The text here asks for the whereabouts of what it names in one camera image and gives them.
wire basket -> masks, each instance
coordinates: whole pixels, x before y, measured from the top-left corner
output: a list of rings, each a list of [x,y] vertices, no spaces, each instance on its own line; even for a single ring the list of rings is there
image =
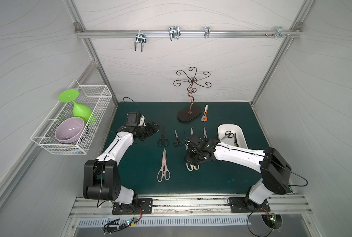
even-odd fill
[[[40,127],[31,136],[33,142],[43,147],[51,154],[86,155],[112,98],[112,94],[106,85],[80,85],[76,81],[76,88],[74,89],[79,91],[79,96],[75,102],[91,108],[95,117],[91,116],[89,120],[92,118],[96,119],[96,121],[92,124],[90,124],[89,121],[87,122],[77,142],[62,144],[55,138],[55,130],[64,120],[73,117],[73,103],[62,103],[64,106],[56,115],[56,109],[61,106],[59,104],[61,102],[58,102]]]

scissors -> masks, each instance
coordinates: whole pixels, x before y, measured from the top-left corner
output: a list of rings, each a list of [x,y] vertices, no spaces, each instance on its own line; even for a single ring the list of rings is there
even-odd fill
[[[179,140],[179,137],[177,136],[176,129],[175,129],[175,135],[176,135],[176,140],[174,141],[173,145],[174,145],[174,146],[182,145],[182,144],[183,144],[183,141],[182,141],[182,140]]]
[[[237,133],[236,132],[234,132],[234,146],[239,147],[238,141],[237,141]]]
[[[157,142],[157,145],[158,146],[168,146],[169,145],[169,142],[168,142],[168,139],[165,137],[164,135],[164,127],[162,127],[162,136],[160,137],[159,141]]]
[[[167,168],[167,153],[165,152],[165,148],[163,150],[162,167],[160,168],[159,172],[157,173],[157,181],[162,182],[163,177],[165,180],[169,180],[169,178],[171,177],[171,173],[169,172],[169,170]]]
[[[187,140],[184,139],[185,149],[188,150],[188,145],[187,145],[186,142],[187,142]],[[187,169],[188,169],[189,171],[193,171],[193,170],[198,170],[198,169],[199,169],[199,165],[192,165],[192,164],[188,164],[188,163],[186,163],[186,164],[187,164]]]
[[[205,127],[204,127],[204,138],[207,138]]]
[[[225,132],[225,136],[223,138],[221,138],[220,140],[224,139],[225,137],[228,137],[228,138],[233,138],[234,137],[234,133],[232,133],[231,131],[226,131]]]

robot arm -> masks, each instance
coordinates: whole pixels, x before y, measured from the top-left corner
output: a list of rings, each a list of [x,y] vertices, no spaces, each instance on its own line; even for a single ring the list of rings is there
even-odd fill
[[[144,141],[157,131],[159,127],[155,122],[145,124],[143,115],[128,113],[126,123],[117,131],[109,147],[95,160],[88,160],[85,163],[84,198],[111,200],[136,206],[135,192],[121,185],[118,165],[136,138]]]
[[[250,210],[259,207],[273,193],[286,194],[292,169],[274,148],[250,150],[231,146],[219,140],[203,140],[190,135],[185,160],[192,165],[202,165],[207,160],[223,160],[251,168],[262,178],[246,194],[245,202]]]

orange-handled scissors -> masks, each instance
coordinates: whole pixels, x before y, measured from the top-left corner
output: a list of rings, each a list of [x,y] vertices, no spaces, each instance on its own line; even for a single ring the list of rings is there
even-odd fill
[[[157,181],[158,182],[162,182],[163,181],[163,177],[165,180],[169,180],[169,178],[171,177],[171,173],[169,172],[168,168],[167,168],[167,154],[165,152],[165,148],[163,150],[163,159],[162,159],[162,167],[160,168],[159,172],[157,173]]]

jewelry stand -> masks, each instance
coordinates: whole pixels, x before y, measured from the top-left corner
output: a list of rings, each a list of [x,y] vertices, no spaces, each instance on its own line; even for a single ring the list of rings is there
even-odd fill
[[[205,82],[205,86],[202,86],[200,84],[197,83],[197,81],[200,81],[202,79],[205,79],[207,77],[210,77],[210,72],[203,72],[204,75],[208,75],[207,77],[204,77],[204,78],[201,78],[201,79],[196,79],[196,74],[197,74],[197,68],[195,67],[190,67],[188,68],[189,71],[193,71],[194,69],[196,69],[196,72],[195,72],[195,75],[194,77],[189,77],[183,70],[178,70],[176,72],[176,75],[180,76],[183,72],[187,77],[188,77],[188,80],[187,81],[183,81],[183,80],[175,80],[173,82],[173,85],[175,87],[179,87],[181,86],[181,83],[180,82],[189,82],[189,86],[187,88],[188,90],[188,97],[190,97],[191,99],[189,100],[189,103],[191,103],[191,105],[185,109],[183,109],[182,111],[180,111],[177,115],[177,118],[181,121],[181,122],[189,122],[191,121],[192,119],[194,119],[195,117],[197,117],[198,115],[201,114],[202,112],[202,109],[200,106],[198,105],[193,105],[193,103],[195,102],[195,98],[193,96],[191,96],[190,94],[192,93],[195,93],[197,91],[196,88],[194,88],[194,84],[197,84],[199,85],[200,87],[204,87],[204,88],[209,88],[212,86],[212,84],[210,82]]]

